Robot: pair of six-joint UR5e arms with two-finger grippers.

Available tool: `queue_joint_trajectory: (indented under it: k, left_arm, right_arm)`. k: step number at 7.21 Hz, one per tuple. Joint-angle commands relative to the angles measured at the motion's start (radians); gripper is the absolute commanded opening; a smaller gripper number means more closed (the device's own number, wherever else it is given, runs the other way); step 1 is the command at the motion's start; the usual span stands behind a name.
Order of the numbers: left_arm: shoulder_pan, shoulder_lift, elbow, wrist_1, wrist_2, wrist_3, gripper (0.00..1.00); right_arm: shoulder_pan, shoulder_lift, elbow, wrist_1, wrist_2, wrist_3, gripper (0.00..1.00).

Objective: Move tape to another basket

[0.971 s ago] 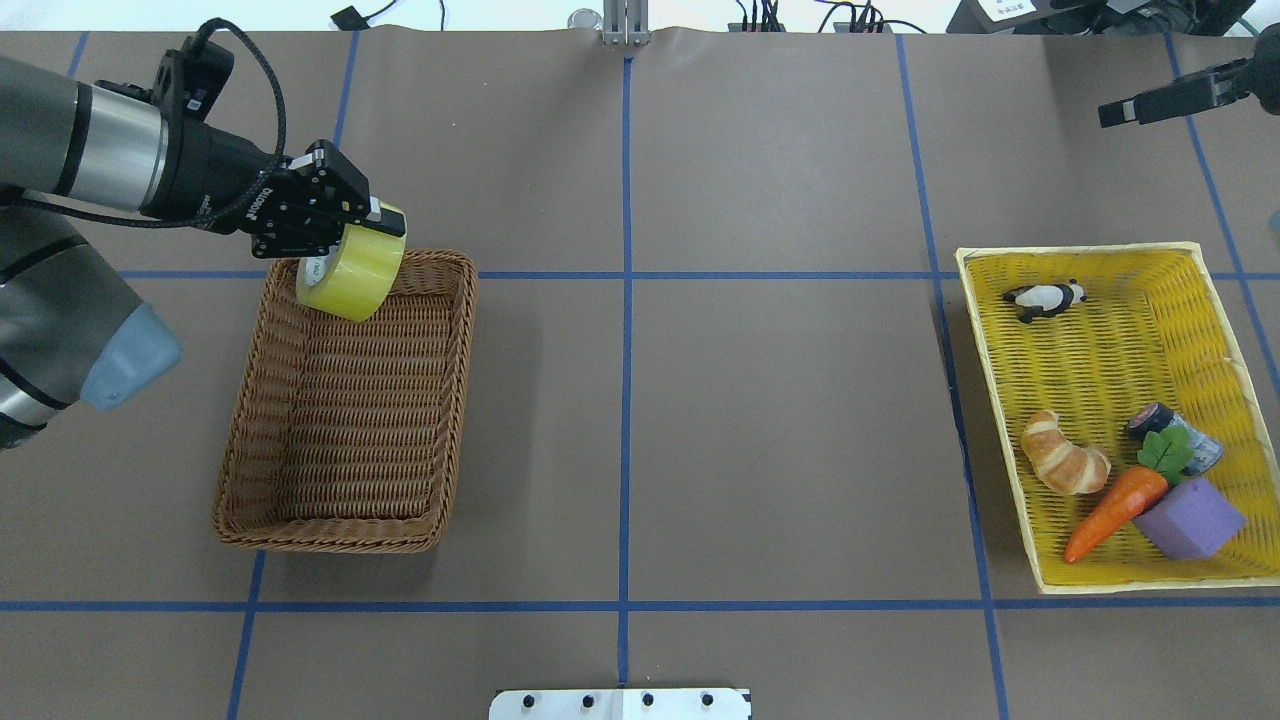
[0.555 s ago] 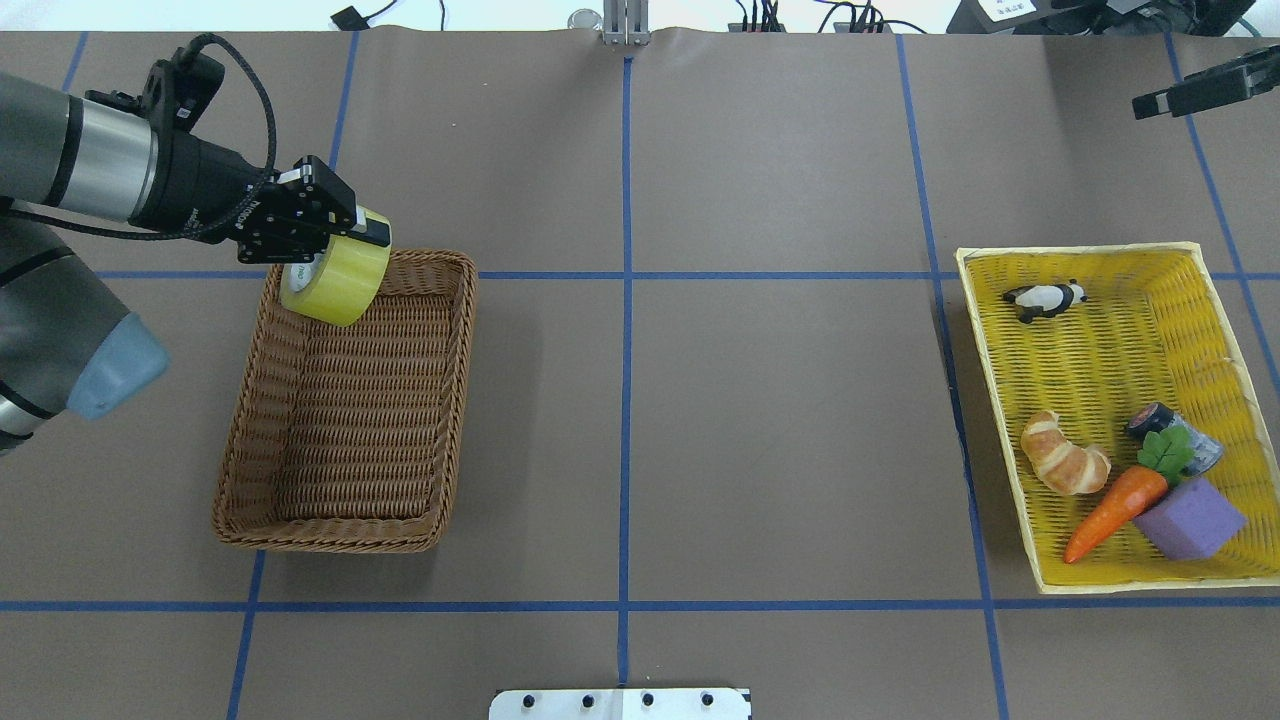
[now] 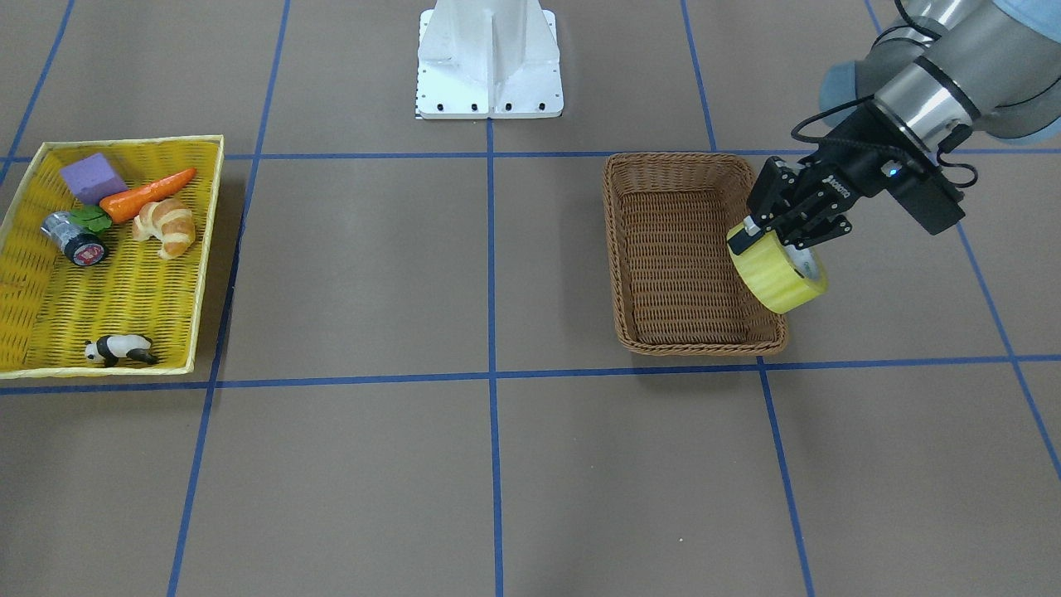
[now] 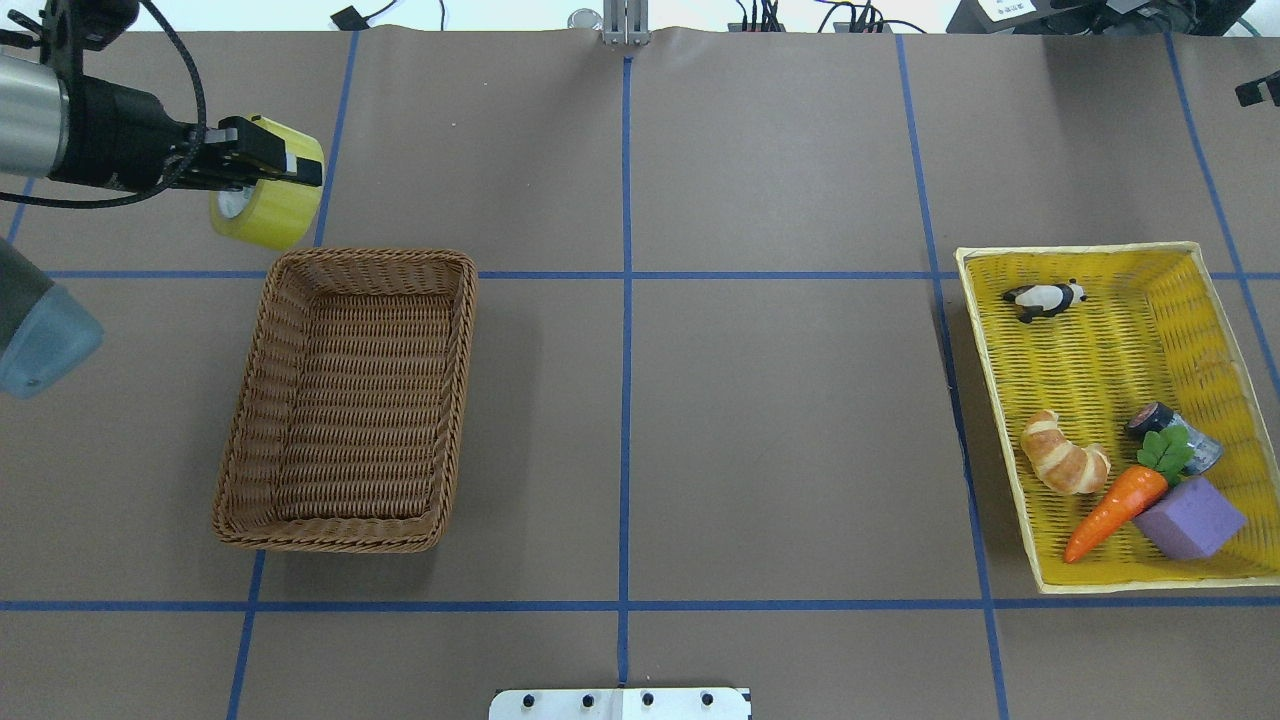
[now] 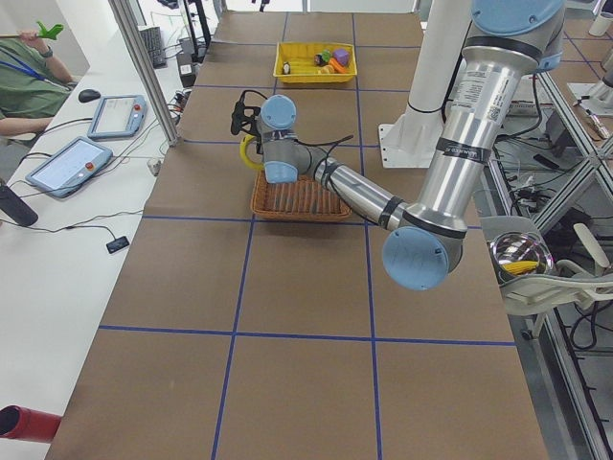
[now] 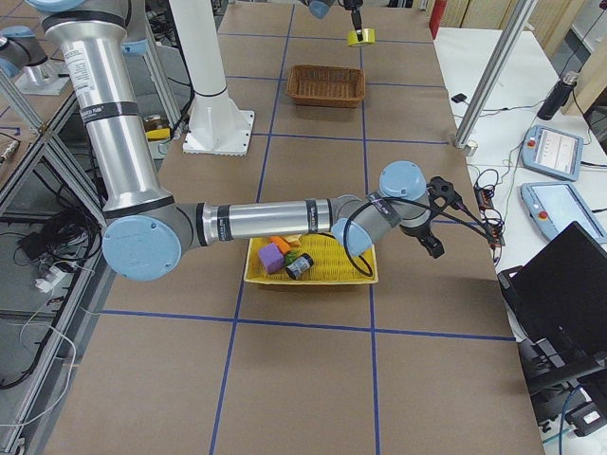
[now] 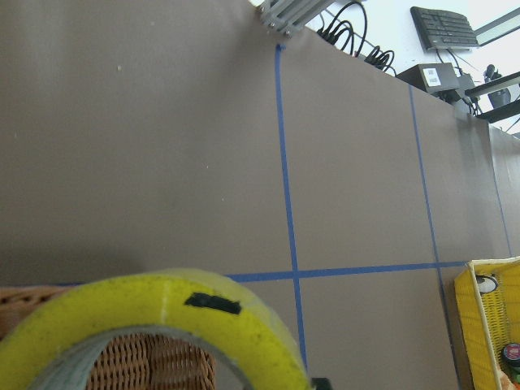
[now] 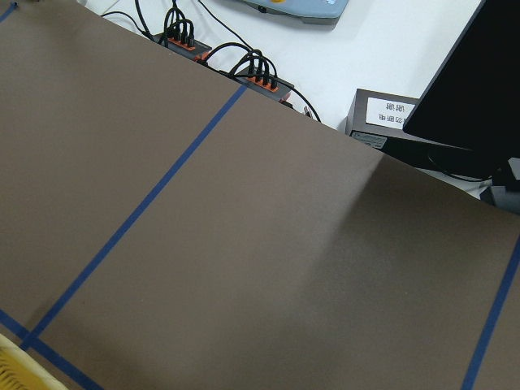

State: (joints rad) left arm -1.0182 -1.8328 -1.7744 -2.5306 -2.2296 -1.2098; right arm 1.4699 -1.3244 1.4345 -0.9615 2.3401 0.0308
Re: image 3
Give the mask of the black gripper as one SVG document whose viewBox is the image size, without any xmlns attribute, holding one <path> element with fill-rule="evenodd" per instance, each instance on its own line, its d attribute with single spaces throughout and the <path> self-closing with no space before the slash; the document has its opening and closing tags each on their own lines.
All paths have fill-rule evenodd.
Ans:
<svg viewBox="0 0 1061 597">
<path fill-rule="evenodd" d="M 848 101 L 812 115 L 792 128 L 792 139 L 815 150 L 790 163 L 767 158 L 746 201 L 744 234 L 776 231 L 799 250 L 852 231 L 845 213 L 863 197 L 886 192 L 880 166 L 890 160 L 928 169 L 929 159 L 872 101 Z"/>
</svg>

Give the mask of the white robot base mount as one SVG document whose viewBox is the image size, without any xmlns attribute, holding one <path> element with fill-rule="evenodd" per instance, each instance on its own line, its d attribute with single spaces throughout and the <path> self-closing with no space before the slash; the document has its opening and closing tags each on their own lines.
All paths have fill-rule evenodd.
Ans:
<svg viewBox="0 0 1061 597">
<path fill-rule="evenodd" d="M 418 118 L 564 113 L 557 20 L 540 2 L 437 1 L 418 22 Z"/>
</svg>

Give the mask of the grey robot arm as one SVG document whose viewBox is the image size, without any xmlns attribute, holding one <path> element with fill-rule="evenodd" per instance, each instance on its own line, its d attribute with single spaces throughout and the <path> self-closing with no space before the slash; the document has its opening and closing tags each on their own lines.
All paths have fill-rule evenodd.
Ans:
<svg viewBox="0 0 1061 597">
<path fill-rule="evenodd" d="M 772 158 L 751 190 L 749 215 L 728 245 L 761 238 L 807 249 L 848 234 L 846 212 L 887 192 L 929 234 L 955 226 L 966 185 L 945 155 L 975 133 L 1037 143 L 1059 131 L 1057 1 L 914 1 L 899 8 L 864 60 L 827 73 L 806 158 Z"/>
</svg>

